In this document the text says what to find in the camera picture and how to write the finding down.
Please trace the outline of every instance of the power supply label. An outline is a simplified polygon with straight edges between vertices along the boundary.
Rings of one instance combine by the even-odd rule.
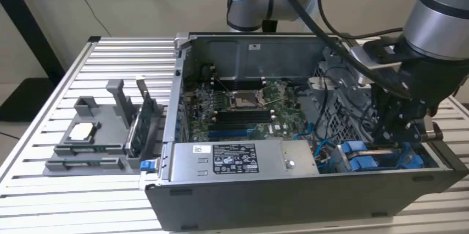
[[[255,145],[213,145],[213,172],[217,175],[258,172]]]

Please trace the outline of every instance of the small white object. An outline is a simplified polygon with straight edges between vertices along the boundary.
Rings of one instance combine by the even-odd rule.
[[[254,44],[249,44],[249,50],[259,50],[261,49],[261,44],[259,43],[254,43]]]
[[[77,125],[74,125],[67,137],[70,137],[71,140],[82,141],[87,138],[91,129],[93,123],[78,123]]]
[[[211,145],[194,145],[191,152],[193,153],[210,153],[211,152]]]

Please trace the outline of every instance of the aluminum table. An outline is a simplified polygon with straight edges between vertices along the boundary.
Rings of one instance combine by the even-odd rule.
[[[166,104],[173,64],[173,38],[101,38],[85,45],[0,167],[1,234],[166,233],[138,190],[138,175],[43,177],[41,173],[75,113],[71,108],[75,98],[94,96],[98,104],[111,104],[106,80],[123,79],[123,92],[139,103],[134,77],[142,75],[151,97]],[[469,165],[469,112],[454,98],[440,103],[435,121],[444,142]],[[392,218],[214,232],[469,233],[469,177],[443,193],[420,197]]]

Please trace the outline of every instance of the motherboard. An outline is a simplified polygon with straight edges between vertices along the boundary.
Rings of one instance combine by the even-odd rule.
[[[295,140],[310,135],[295,94],[307,88],[287,79],[211,78],[185,92],[189,141]]]

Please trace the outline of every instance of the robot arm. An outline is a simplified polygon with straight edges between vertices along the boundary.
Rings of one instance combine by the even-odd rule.
[[[382,64],[400,62],[395,83],[410,99],[371,87],[378,129],[374,140],[431,141],[442,133],[430,121],[439,102],[462,85],[469,73],[469,0],[416,0],[403,33],[395,41],[372,41],[363,49]],[[394,54],[383,47],[394,45]]]

